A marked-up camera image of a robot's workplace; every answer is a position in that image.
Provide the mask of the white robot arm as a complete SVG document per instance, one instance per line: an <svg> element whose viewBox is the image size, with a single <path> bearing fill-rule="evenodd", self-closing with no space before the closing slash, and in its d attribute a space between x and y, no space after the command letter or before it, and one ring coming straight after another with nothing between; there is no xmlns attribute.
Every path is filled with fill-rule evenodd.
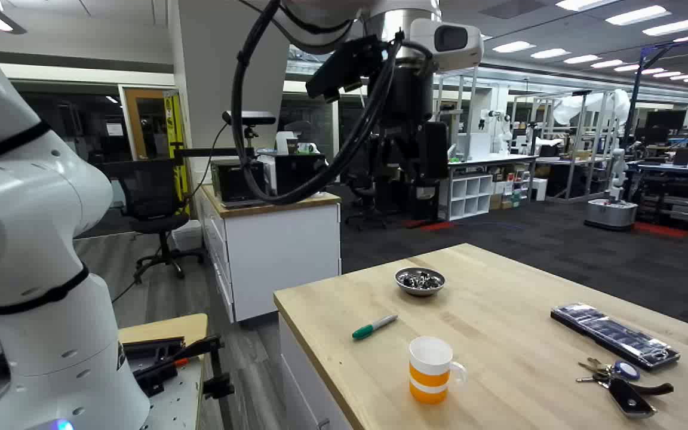
<svg viewBox="0 0 688 430"><path fill-rule="evenodd" d="M148 424L109 288L74 248L109 204L109 179L0 70L0 430Z"/></svg>

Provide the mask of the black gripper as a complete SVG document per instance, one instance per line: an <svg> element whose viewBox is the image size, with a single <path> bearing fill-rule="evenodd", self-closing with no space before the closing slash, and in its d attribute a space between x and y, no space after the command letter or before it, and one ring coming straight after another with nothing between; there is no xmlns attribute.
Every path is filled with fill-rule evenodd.
<svg viewBox="0 0 688 430"><path fill-rule="evenodd" d="M383 139L402 153L417 153L429 119L433 56L412 40L363 37L340 46L305 81L311 98L336 101L343 90L366 87L363 117L347 145L363 148Z"/></svg>

